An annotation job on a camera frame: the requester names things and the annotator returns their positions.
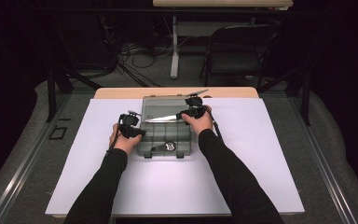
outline wooden table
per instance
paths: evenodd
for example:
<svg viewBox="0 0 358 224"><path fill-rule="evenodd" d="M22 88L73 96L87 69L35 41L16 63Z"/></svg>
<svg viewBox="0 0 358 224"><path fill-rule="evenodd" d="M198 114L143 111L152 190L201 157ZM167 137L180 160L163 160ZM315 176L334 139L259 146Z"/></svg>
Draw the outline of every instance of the wooden table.
<svg viewBox="0 0 358 224"><path fill-rule="evenodd" d="M292 0L153 0L155 7L290 7Z"/></svg>
<svg viewBox="0 0 358 224"><path fill-rule="evenodd" d="M174 88L100 88L94 99L141 99L148 95L188 95L191 92L206 90L200 97L240 97L258 98L253 87L174 87Z"/></svg>

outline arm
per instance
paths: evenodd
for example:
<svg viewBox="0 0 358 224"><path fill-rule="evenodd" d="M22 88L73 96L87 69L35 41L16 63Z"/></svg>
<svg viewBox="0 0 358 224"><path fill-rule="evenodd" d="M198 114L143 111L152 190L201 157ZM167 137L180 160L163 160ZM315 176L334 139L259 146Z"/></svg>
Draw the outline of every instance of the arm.
<svg viewBox="0 0 358 224"><path fill-rule="evenodd" d="M110 145L115 142L115 148L103 158L100 169L77 197L64 223L109 222L118 182L127 167L128 155L141 138L138 135L127 139L121 135L116 124L113 126Z"/></svg>
<svg viewBox="0 0 358 224"><path fill-rule="evenodd" d="M207 113L199 119L182 117L199 136L200 150L210 164L234 223L283 223L251 171L214 134L211 117Z"/></svg>

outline gray plastic box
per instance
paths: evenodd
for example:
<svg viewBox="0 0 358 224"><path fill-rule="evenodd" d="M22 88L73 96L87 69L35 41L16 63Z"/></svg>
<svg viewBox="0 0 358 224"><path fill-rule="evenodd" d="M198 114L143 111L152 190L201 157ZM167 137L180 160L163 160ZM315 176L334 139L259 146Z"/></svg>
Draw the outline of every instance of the gray plastic box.
<svg viewBox="0 0 358 224"><path fill-rule="evenodd" d="M190 126L179 120L151 122L151 119L176 115L187 109L186 97L148 96L144 97L140 128L146 135L136 148L139 156L176 156L183 158L191 152Z"/></svg>

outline black long sleeve shirt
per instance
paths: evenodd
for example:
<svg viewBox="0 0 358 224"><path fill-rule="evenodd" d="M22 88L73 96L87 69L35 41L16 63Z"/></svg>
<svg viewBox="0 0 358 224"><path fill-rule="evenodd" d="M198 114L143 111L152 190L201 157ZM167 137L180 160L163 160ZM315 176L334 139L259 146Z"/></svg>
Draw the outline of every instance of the black long sleeve shirt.
<svg viewBox="0 0 358 224"><path fill-rule="evenodd" d="M199 145L234 223L283 223L255 176L212 130L200 133ZM123 150L113 149L77 197L64 223L108 223L118 181L127 161Z"/></svg>

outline wire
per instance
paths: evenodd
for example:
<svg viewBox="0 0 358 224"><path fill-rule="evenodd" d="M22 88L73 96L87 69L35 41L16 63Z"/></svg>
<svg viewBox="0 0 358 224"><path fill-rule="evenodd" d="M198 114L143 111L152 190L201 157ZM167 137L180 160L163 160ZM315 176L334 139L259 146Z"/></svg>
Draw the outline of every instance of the wire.
<svg viewBox="0 0 358 224"><path fill-rule="evenodd" d="M109 74L111 74L113 71L115 71L116 67L107 67L105 68L101 73L98 74L94 74L94 75L82 75L83 77L86 77L88 79L94 79L97 77L105 77Z"/></svg>
<svg viewBox="0 0 358 224"><path fill-rule="evenodd" d="M217 133L217 136L220 138L220 140L222 140L222 142L224 143L223 141L223 137L222 137L222 134L220 133L220 130L219 130L219 125L217 124L216 120L214 120L214 117L212 115L212 111L209 109L208 106L206 105L203 105L204 109L206 110L206 112L208 112L209 116L211 116L211 119L212 119L212 124L214 126L214 129L216 130L216 133Z"/></svg>
<svg viewBox="0 0 358 224"><path fill-rule="evenodd" d="M171 47L170 47L170 51L168 51L168 53L166 53L164 55L160 55L159 57L164 57L164 56L170 55L171 51L173 50L173 36L172 36L171 30L170 30L170 26L168 25L167 20L165 20L165 17L162 17L162 18L164 19L165 25L167 26L168 33L170 33Z"/></svg>
<svg viewBox="0 0 358 224"><path fill-rule="evenodd" d="M159 41L164 40L164 42L165 42L164 37L166 37L166 36L163 36ZM169 41L166 41L166 44L165 44L165 47L164 47L164 48L155 48L155 50L156 50L156 49L162 49L162 51L160 51L159 53L156 54L156 57L164 57L164 56L167 56L167 55L169 55L169 54L171 53L171 51L172 51L172 46L169 47Z"/></svg>
<svg viewBox="0 0 358 224"><path fill-rule="evenodd" d="M148 68L148 67L150 67L151 65L153 65L153 63L156 61L156 56L153 54L152 55L153 56L153 60L152 60L152 62L150 63L150 64L148 64L148 65L145 65L145 66L140 66L140 65L136 65L135 64L135 62L134 62L134 58L135 58L135 54L134 55L132 55L132 58L131 58L131 63L132 63L132 65L134 65L135 67L137 67L137 68Z"/></svg>
<svg viewBox="0 0 358 224"><path fill-rule="evenodd" d="M188 39L190 39L191 37L186 37L180 44L178 44L178 47L182 46ZM165 57L165 56L168 56L170 54L170 52L172 51L172 47L168 48L168 47L165 47L165 48L155 48L155 49L161 49L161 54L158 54L156 53L156 57ZM164 53L162 54L165 50L169 49L170 52L168 53ZM136 51L144 51L144 50L149 50L149 49L145 49L145 48L139 48L139 49L129 49L128 52L130 53L133 53L133 52L136 52Z"/></svg>
<svg viewBox="0 0 358 224"><path fill-rule="evenodd" d="M134 69L133 67L131 67L131 66L127 65L127 64L119 63L117 66L122 69L123 73L124 72L127 73L134 81L136 81L138 84L140 84L143 87L149 87L149 86L146 83L144 83L140 78L138 78L136 75L146 79L147 81L149 81L153 85L156 85L158 87L163 87L163 86L157 84L156 82L154 82L153 80L151 80L150 78L140 74L136 69Z"/></svg>

